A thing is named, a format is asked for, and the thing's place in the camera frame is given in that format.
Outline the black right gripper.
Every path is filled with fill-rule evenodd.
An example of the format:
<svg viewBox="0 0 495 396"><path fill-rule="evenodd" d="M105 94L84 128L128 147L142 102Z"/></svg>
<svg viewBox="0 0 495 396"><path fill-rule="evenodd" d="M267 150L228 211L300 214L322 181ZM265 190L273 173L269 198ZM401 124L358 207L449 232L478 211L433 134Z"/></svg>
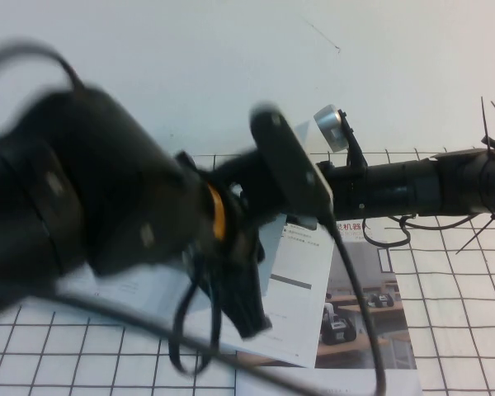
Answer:
<svg viewBox="0 0 495 396"><path fill-rule="evenodd" d="M441 208L436 168L428 160L354 168L318 164L332 189L337 219L433 215Z"/></svg>

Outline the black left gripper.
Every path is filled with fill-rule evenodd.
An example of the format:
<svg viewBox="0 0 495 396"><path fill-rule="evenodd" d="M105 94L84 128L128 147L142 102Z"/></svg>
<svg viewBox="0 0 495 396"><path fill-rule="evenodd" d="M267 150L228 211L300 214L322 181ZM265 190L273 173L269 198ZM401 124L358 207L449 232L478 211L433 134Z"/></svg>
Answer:
<svg viewBox="0 0 495 396"><path fill-rule="evenodd" d="M242 339L271 328L266 316L257 266L265 258L259 229L273 220L264 204L267 166L251 151L232 156L211 170L198 167L181 151L176 160L194 171L210 198L211 247L205 253L219 266L220 307Z"/></svg>

